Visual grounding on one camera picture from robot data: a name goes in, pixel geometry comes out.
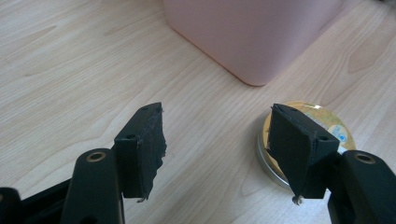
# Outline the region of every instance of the screw hole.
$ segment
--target screw hole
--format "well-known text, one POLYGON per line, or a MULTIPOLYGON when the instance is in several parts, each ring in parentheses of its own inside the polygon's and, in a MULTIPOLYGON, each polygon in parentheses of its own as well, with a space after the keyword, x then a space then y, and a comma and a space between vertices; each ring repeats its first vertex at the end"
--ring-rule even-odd
POLYGON ((98 219, 93 216, 84 217, 79 224, 95 224, 98 222, 98 219))
POLYGON ((320 136, 320 137, 319 137, 319 140, 321 140, 321 141, 327 141, 327 140, 329 140, 329 138, 326 137, 326 136, 320 136))
POLYGON ((135 138, 136 135, 135 134, 128 134, 125 137, 126 137, 126 139, 132 139, 132 138, 135 138))
POLYGON ((87 161, 89 162, 95 162, 95 161, 101 161, 104 159, 106 156, 105 152, 93 152, 87 157, 87 161))
POLYGON ((373 157, 371 157, 371 156, 368 156, 368 155, 364 155, 364 154, 358 153, 358 154, 355 155, 355 158, 358 161, 361 161, 361 162, 364 162, 364 163, 367 163, 367 164, 374 164, 375 163, 375 159, 373 157))

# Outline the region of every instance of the pink container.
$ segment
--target pink container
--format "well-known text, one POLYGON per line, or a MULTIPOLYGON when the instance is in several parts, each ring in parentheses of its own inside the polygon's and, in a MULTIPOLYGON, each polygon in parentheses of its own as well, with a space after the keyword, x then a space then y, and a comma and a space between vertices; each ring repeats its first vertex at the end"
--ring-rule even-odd
POLYGON ((360 0, 163 0, 169 24, 253 86, 267 84, 360 0))

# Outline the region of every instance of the screw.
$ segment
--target screw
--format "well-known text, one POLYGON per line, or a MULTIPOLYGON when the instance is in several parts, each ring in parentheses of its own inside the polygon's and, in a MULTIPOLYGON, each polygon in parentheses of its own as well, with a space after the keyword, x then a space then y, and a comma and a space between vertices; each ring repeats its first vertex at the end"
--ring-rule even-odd
POLYGON ((303 196, 294 196, 291 200, 293 203, 300 206, 303 203, 303 196))

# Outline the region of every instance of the wooden table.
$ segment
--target wooden table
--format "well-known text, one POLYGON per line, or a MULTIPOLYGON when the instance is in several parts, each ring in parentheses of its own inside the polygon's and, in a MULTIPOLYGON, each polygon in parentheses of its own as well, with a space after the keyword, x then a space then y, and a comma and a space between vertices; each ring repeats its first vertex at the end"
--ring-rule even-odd
POLYGON ((125 200, 127 223, 330 223, 328 194, 296 206, 256 159, 273 103, 327 107, 396 171, 391 3, 362 1, 264 87, 173 31, 160 0, 3 1, 0 34, 0 186, 22 198, 160 101, 167 155, 149 200, 125 200))

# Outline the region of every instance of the metal tin lid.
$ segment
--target metal tin lid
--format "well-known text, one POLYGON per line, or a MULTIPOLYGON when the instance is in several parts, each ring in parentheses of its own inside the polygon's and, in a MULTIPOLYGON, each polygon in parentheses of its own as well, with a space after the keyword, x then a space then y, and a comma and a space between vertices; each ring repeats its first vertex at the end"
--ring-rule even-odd
MULTIPOLYGON (((347 126, 334 115, 330 110, 320 106, 302 101, 293 101, 285 103, 285 105, 294 107, 317 124, 326 129, 340 141, 340 147, 346 150, 356 149, 355 141, 347 126)), ((272 158, 266 151, 268 143, 268 132, 270 128, 271 114, 267 116, 262 129, 258 134, 257 156, 262 168, 265 172, 280 186, 289 189, 288 179, 283 175, 276 160, 272 158)))

